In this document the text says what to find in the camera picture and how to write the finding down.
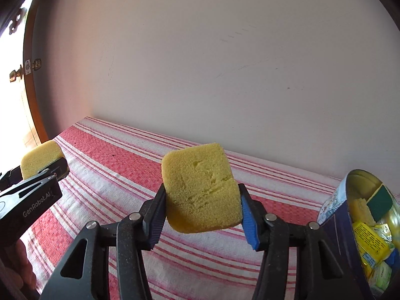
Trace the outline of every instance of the sponge hole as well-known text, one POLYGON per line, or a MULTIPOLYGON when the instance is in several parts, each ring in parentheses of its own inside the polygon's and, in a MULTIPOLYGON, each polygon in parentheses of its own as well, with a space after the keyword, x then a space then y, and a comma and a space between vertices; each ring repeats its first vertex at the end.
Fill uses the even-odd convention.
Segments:
POLYGON ((201 163, 202 162, 202 160, 196 160, 196 161, 193 161, 193 167, 197 167, 197 165, 199 164, 199 163, 201 163))

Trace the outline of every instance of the blue gripper pad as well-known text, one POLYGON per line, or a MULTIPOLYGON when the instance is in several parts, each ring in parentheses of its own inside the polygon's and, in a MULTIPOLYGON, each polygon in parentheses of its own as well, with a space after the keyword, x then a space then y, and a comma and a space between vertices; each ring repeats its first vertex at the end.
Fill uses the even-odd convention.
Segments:
POLYGON ((253 250, 257 250, 260 245, 260 240, 257 234, 257 224, 250 211, 249 205, 247 204, 246 198, 243 195, 241 196, 241 210, 243 212, 241 226, 243 227, 247 243, 252 246, 253 250))

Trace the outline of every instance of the white wall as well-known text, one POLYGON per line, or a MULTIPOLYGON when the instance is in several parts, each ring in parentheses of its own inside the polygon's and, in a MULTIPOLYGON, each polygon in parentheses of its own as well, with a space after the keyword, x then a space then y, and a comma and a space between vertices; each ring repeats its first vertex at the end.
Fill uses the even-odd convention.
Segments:
POLYGON ((378 0, 52 5, 57 129, 90 114, 399 192, 400 33, 378 0))

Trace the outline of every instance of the finger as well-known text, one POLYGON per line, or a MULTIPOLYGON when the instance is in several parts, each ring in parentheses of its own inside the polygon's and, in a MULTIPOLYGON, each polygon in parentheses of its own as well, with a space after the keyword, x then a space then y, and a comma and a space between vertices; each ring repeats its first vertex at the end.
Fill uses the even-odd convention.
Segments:
POLYGON ((31 280, 31 283, 29 285, 29 287, 32 290, 36 290, 36 282, 37 282, 36 274, 34 272, 32 272, 32 280, 31 280))
POLYGON ((29 263, 27 256, 27 248, 21 239, 18 239, 15 243, 15 250, 17 252, 17 256, 19 258, 19 262, 21 265, 26 265, 29 263))
POLYGON ((20 265, 20 260, 18 259, 19 256, 17 254, 15 244, 13 244, 12 246, 6 247, 5 253, 7 254, 7 258, 11 262, 13 268, 17 269, 20 265))
POLYGON ((7 270, 7 274, 9 276, 9 278, 11 279, 11 281, 14 282, 15 286, 18 289, 21 289, 24 286, 24 282, 22 280, 22 278, 16 273, 14 272, 12 269, 6 267, 5 268, 7 270))
POLYGON ((33 274, 33 269, 32 269, 32 264, 28 262, 28 264, 23 265, 19 268, 19 274, 22 277, 23 281, 30 285, 32 282, 32 274, 33 274))

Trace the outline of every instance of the brass door handle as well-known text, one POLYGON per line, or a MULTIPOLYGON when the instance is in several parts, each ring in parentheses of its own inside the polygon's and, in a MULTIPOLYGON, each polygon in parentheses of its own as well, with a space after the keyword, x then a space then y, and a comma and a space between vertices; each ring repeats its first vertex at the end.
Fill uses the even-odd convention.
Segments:
MULTIPOLYGON (((30 74, 31 70, 37 71, 42 67, 41 59, 34 59, 31 63, 31 60, 28 59, 25 61, 25 74, 30 74)), ((24 69, 22 65, 19 65, 19 70, 12 70, 9 74, 9 81, 15 82, 17 78, 22 79, 24 74, 24 69)))
POLYGON ((19 65, 18 70, 12 70, 9 74, 9 81, 15 82, 19 78, 20 80, 23 78, 23 66, 19 65))

